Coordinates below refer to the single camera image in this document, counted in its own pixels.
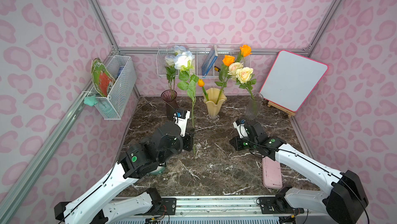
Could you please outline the small orange rose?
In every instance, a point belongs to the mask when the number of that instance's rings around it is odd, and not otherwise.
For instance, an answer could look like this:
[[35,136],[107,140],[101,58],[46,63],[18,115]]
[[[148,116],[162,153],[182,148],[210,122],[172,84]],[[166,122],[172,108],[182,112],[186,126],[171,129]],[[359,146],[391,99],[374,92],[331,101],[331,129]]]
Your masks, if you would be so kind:
[[206,101],[209,101],[209,96],[208,96],[208,93],[207,93],[207,91],[206,91],[206,89],[205,89],[205,82],[204,82],[202,79],[199,79],[198,82],[197,82],[197,84],[198,84],[199,87],[202,88],[202,91],[203,91],[203,95],[204,95],[204,97],[205,97],[205,100],[206,100]]

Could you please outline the white rose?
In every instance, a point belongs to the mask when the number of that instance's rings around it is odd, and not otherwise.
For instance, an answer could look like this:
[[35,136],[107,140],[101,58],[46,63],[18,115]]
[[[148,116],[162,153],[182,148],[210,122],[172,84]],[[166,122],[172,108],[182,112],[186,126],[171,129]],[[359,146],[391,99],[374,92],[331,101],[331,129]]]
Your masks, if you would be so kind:
[[184,51],[174,58],[174,68],[179,71],[178,78],[180,80],[177,86],[179,89],[186,91],[187,96],[191,99],[189,118],[193,129],[195,129],[194,106],[196,103],[196,85],[198,82],[198,76],[195,74],[194,69],[194,58],[195,55],[190,51]]
[[175,79],[176,79],[177,69],[175,68],[174,58],[175,56],[173,55],[165,56],[166,78],[168,80],[170,90],[175,90]]
[[178,45],[175,45],[173,47],[173,50],[174,50],[175,55],[179,55],[179,54],[182,54],[183,52],[187,51],[187,49],[184,46],[178,46]]

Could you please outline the cream rose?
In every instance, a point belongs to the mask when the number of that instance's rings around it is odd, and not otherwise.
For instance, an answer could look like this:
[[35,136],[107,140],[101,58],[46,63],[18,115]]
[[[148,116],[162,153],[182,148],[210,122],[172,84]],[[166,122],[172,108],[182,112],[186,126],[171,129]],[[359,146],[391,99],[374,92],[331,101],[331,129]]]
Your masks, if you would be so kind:
[[243,63],[235,62],[228,67],[228,76],[229,78],[235,80],[237,78],[237,70],[242,69],[244,67]]
[[236,84],[239,85],[239,88],[246,89],[250,93],[251,99],[254,99],[253,86],[256,84],[256,79],[253,77],[253,68],[244,67],[236,70]]

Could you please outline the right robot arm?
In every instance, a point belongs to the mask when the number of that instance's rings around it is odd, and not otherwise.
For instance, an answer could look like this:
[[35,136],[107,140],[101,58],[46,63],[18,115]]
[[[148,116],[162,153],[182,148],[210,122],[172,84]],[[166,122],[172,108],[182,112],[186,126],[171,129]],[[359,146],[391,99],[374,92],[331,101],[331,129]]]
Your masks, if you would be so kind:
[[257,121],[238,119],[233,127],[238,131],[238,136],[230,140],[235,150],[257,150],[262,157],[290,167],[319,188],[282,188],[282,197],[290,207],[327,214],[338,224],[355,224],[368,213],[368,197],[358,174],[341,172],[306,156],[285,140],[268,136]]

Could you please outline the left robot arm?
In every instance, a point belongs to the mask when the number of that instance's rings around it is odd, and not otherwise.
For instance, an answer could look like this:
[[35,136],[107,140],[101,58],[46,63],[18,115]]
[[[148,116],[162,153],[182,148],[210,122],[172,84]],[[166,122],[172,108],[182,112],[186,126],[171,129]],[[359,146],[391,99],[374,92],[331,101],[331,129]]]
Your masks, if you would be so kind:
[[110,171],[89,190],[71,202],[58,203],[55,219],[60,224],[112,224],[131,215],[160,210],[162,198],[155,188],[129,200],[112,200],[147,174],[162,173],[171,157],[192,151],[194,129],[186,130],[189,119],[190,111],[175,110],[172,121],[121,153]]

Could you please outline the purple ribbed glass vase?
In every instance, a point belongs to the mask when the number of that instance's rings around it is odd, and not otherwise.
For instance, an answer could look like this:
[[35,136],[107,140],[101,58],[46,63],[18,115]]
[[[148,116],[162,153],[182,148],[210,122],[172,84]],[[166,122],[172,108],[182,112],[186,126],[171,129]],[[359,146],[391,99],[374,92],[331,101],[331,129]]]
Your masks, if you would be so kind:
[[168,120],[173,121],[176,110],[179,108],[176,101],[177,92],[175,90],[165,90],[162,92],[161,98],[165,102],[166,116]]

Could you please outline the yellow flower-shaped vase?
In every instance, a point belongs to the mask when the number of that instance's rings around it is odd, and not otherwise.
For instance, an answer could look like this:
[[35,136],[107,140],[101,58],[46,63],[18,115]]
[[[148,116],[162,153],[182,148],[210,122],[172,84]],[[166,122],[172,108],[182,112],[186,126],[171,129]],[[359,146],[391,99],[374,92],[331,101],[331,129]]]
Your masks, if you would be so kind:
[[203,95],[203,97],[204,103],[207,106],[208,117],[212,120],[215,120],[218,118],[222,104],[227,100],[227,97],[224,95],[224,93],[221,93],[221,97],[218,100],[220,93],[219,88],[209,88],[208,90],[206,90],[206,93],[208,97],[206,97],[205,95]]

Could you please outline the clear glass vase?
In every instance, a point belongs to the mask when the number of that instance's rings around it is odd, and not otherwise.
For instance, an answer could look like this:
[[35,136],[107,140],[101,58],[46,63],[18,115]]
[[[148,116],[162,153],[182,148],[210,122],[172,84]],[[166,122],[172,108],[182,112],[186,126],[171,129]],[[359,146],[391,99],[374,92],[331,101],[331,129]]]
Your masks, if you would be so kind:
[[257,117],[263,99],[264,98],[260,93],[253,93],[251,95],[245,111],[245,117],[248,120],[253,120]]

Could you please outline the wooden easel stand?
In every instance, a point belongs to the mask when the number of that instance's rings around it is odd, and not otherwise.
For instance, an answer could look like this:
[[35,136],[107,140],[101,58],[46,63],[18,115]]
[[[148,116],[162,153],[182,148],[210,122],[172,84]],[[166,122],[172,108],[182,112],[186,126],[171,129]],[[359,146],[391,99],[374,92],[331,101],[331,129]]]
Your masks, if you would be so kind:
[[268,105],[268,107],[274,107],[274,108],[277,108],[277,109],[287,113],[289,117],[295,116],[295,114],[296,114],[295,112],[290,111],[290,110],[288,110],[288,109],[286,109],[286,108],[284,108],[284,107],[282,107],[280,105],[277,105],[277,104],[275,104],[275,103],[273,103],[271,101],[268,101],[267,105]]

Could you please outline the green round alarm clock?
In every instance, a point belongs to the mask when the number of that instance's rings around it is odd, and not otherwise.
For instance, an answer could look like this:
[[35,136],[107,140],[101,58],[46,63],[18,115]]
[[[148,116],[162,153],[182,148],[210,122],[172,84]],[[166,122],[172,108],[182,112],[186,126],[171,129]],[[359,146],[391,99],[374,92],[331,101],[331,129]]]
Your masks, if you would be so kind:
[[154,171],[151,171],[149,174],[150,175],[160,175],[162,174],[166,169],[166,163],[160,164]]

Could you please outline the blue book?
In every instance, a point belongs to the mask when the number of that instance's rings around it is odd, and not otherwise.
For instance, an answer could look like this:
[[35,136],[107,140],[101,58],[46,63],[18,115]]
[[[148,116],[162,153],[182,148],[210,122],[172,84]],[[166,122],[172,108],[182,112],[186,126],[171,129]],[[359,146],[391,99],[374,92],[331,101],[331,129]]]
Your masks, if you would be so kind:
[[208,76],[210,71],[214,69],[216,60],[218,59],[218,48],[214,45],[209,54],[207,55],[203,65],[202,65],[202,76]]

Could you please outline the pink-framed whiteboard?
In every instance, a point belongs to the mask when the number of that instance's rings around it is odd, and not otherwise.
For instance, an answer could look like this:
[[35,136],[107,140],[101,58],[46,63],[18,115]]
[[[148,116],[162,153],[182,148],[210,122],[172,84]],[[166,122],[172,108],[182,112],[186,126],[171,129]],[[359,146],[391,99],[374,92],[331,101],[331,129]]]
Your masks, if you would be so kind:
[[264,99],[296,112],[328,71],[328,65],[282,50],[260,90]]

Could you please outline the green red paper fan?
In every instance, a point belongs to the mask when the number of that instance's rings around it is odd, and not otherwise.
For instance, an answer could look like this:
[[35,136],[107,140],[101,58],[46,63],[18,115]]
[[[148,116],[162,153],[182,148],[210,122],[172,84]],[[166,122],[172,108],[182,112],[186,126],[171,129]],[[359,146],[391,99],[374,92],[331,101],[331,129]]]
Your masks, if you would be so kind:
[[92,61],[91,76],[95,90],[106,98],[116,80],[99,58]]

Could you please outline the teal hook toy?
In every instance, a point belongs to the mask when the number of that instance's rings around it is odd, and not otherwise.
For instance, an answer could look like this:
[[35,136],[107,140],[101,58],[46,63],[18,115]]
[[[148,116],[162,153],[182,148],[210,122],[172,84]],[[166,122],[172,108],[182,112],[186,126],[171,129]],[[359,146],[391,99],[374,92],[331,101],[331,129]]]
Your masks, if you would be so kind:
[[88,105],[88,106],[91,106],[91,107],[97,105],[98,104],[97,97],[94,96],[94,95],[89,96],[89,97],[85,97],[84,98],[84,104]]

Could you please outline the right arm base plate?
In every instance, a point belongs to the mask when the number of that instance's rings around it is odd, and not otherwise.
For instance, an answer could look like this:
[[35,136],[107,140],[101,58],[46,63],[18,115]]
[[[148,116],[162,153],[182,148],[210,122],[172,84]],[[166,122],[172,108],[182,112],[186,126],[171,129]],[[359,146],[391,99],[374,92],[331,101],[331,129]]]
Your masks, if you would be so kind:
[[256,200],[262,214],[294,214],[294,209],[283,197],[259,197]]

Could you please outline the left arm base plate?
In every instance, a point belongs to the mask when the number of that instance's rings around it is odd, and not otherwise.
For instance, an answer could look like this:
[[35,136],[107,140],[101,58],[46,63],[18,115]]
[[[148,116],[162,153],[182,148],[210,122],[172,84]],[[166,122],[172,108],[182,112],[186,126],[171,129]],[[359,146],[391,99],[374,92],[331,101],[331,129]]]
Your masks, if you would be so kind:
[[162,215],[166,212],[166,215],[175,215],[176,213],[176,206],[177,206],[177,199],[176,198],[162,198],[161,203],[154,205],[146,215]]

